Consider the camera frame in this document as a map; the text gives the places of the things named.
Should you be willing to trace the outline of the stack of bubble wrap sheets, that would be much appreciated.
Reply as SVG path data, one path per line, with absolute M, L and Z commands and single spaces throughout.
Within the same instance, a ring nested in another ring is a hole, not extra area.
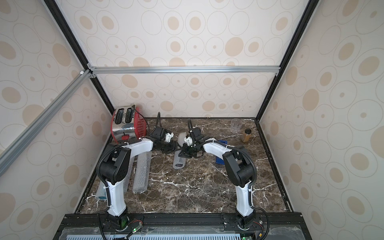
M 180 145 L 179 148 L 183 146 L 185 143 L 185 138 L 187 136 L 186 132 L 180 133 L 178 136 L 178 144 Z M 175 151 L 174 155 L 174 162 L 173 162 L 173 168 L 176 170 L 182 169 L 186 164 L 186 159 L 179 157 L 181 150 Z

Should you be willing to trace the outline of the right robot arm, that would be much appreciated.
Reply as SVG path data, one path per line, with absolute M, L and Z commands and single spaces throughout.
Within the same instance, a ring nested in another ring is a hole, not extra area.
M 204 137 L 200 128 L 191 128 L 184 139 L 179 156 L 181 158 L 199 158 L 204 153 L 212 154 L 225 163 L 229 180 L 236 186 L 236 212 L 240 220 L 254 217 L 252 186 L 257 179 L 257 170 L 244 146 L 234 147 L 220 141 Z

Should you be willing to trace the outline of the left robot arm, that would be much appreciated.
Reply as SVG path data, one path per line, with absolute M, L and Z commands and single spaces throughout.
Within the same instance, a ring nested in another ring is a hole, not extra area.
M 156 127 L 149 136 L 124 138 L 117 144 L 108 144 L 96 172 L 106 190 L 109 215 L 119 217 L 126 210 L 123 180 L 129 171 L 131 158 L 152 150 L 164 154 L 175 152 L 179 145 L 172 140 L 173 136 L 171 131 Z

